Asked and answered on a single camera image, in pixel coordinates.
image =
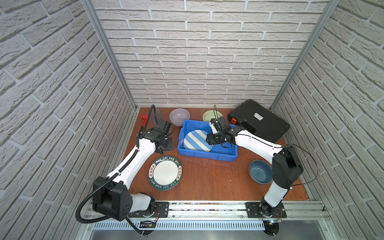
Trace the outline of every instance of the black toolbox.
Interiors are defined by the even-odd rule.
[[[228,113],[228,121],[269,142],[276,142],[290,128],[286,121],[252,99]]]

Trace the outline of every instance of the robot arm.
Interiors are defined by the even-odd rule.
[[[144,130],[136,146],[107,177],[98,177],[93,182],[93,210],[116,220],[124,220],[128,213],[140,211],[142,215],[154,212],[155,199],[146,194],[129,194],[133,178],[144,162],[154,152],[163,154],[173,150],[172,138],[167,137],[170,123],[159,120],[156,127]]]
[[[259,212],[264,217],[271,217],[275,208],[303,172],[294,147],[283,147],[268,142],[239,126],[231,127],[224,117],[212,119],[210,126],[213,133],[207,135],[208,144],[230,142],[251,150],[272,164],[273,181],[259,206]]]

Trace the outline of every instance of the white brick wall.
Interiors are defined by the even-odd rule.
[[[342,239],[384,238],[384,7],[341,0],[275,113],[309,150],[309,188]],[[316,168],[299,151],[308,181]]]
[[[74,239],[132,109],[81,1],[0,9],[0,239]]]
[[[253,98],[269,107],[327,4],[326,0],[93,2],[139,106],[237,106]],[[194,84],[196,79],[203,81]],[[247,92],[232,95],[236,89]],[[198,102],[195,93],[201,93]]]

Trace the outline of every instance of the metal base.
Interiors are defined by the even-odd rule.
[[[277,220],[277,217],[249,218],[246,203],[246,201],[169,201],[168,218],[160,218],[155,230],[265,230],[267,224]],[[283,201],[282,203],[287,214],[287,218],[284,218],[283,222],[318,220],[325,224],[332,224],[328,212],[323,211],[324,205],[321,201]],[[101,217],[101,214],[90,208],[85,217],[96,218]],[[154,220],[154,217],[131,218],[131,220],[139,227],[140,221]],[[122,230],[121,228],[126,227],[128,230],[132,230],[126,221],[115,220],[87,224],[86,227],[90,229],[89,231],[93,229]],[[88,240],[89,235],[84,234],[81,239]]]
[[[260,202],[246,202],[245,207],[247,208],[248,218],[260,218]],[[279,203],[276,206],[275,211],[272,213],[273,218],[286,218],[287,214],[285,212],[285,208],[283,203]]]

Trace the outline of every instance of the mounting plate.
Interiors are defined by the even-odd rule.
[[[173,141],[172,141],[171,137],[167,138],[167,143],[168,143],[167,148],[156,149],[155,152],[163,154],[163,152],[172,151],[173,150]]]
[[[159,210],[160,218],[167,218],[168,217],[168,211],[169,211],[169,202],[155,202],[155,209]],[[139,212],[133,212],[128,214],[129,218],[132,217],[143,217],[142,214]]]
[[[260,204],[260,202],[246,202],[245,203],[245,207],[247,208],[248,218],[260,218],[260,217],[262,217],[259,214],[259,204]],[[277,218],[277,217],[286,218],[287,217],[287,213],[285,212],[285,209],[284,209],[282,202],[279,205],[277,205],[276,210],[272,214],[272,217],[273,218]]]

